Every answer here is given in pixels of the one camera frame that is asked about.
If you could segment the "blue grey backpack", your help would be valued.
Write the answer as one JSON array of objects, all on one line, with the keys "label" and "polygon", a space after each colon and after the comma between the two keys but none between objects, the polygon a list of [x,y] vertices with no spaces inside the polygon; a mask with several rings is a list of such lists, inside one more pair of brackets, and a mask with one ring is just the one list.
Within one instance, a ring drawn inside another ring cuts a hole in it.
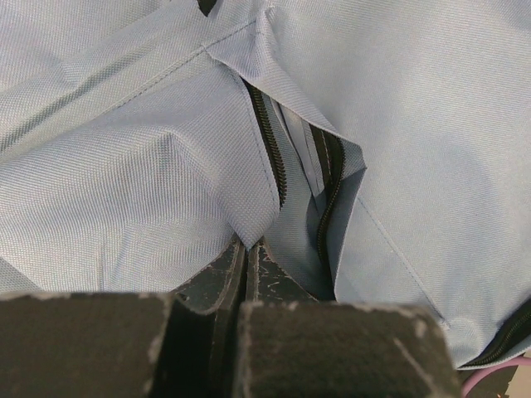
[{"label": "blue grey backpack", "polygon": [[1,288],[305,289],[530,348],[527,1],[4,1]]}]

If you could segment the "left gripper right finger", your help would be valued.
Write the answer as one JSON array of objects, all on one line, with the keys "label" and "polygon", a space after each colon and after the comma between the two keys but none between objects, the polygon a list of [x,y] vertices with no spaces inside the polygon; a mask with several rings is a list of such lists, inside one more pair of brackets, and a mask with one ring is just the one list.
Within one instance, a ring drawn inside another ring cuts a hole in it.
[{"label": "left gripper right finger", "polygon": [[239,310],[235,397],[458,397],[440,327],[423,307],[319,302],[250,251]]}]

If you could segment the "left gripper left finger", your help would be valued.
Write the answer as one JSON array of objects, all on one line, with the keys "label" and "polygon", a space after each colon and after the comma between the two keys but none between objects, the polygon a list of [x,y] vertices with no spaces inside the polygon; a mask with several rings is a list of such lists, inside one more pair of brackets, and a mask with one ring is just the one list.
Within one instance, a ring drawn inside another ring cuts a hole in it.
[{"label": "left gripper left finger", "polygon": [[245,249],[166,294],[4,294],[4,397],[227,397]]}]

